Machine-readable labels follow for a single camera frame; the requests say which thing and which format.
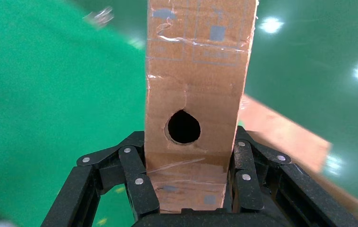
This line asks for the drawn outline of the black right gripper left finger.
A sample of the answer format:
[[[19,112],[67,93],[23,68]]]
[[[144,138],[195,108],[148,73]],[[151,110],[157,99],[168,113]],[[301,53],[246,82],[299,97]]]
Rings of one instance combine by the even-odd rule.
[[[78,159],[41,225],[90,227],[101,196],[124,184],[134,226],[160,226],[159,201],[146,175],[143,148],[144,132],[135,131],[115,147]]]

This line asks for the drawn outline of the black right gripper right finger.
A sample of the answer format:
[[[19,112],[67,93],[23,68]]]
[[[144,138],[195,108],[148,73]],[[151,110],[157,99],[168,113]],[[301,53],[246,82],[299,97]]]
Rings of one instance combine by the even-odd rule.
[[[290,156],[252,139],[238,126],[228,185],[233,213],[249,213],[247,224],[295,227],[358,227],[341,206]]]

